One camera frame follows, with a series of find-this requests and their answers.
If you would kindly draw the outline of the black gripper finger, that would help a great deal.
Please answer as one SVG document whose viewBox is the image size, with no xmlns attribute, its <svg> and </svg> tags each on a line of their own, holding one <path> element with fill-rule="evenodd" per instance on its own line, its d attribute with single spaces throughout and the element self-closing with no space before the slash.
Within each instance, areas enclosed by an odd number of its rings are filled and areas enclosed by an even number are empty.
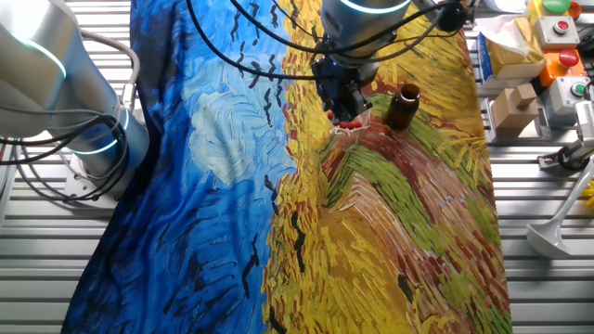
<svg viewBox="0 0 594 334">
<path fill-rule="evenodd" d="M 322 106 L 331 122 L 343 122 L 345 120 L 346 111 L 341 99 L 326 98 L 322 102 Z"/>
<path fill-rule="evenodd" d="M 348 121 L 353 121 L 358 115 L 370 109 L 372 104 L 361 93 L 360 90 L 354 90 L 346 95 L 345 107 L 347 109 Z"/>
</svg>

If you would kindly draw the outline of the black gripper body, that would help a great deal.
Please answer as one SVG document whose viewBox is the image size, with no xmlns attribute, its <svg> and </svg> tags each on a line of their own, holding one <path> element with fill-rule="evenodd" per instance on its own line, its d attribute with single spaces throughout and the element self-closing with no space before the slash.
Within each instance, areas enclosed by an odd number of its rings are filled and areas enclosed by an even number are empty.
<svg viewBox="0 0 594 334">
<path fill-rule="evenodd" d="M 361 89 L 374 78 L 374 64 L 342 64 L 331 56 L 311 62 L 316 91 L 322 101 L 339 100 L 360 94 Z"/>
</svg>

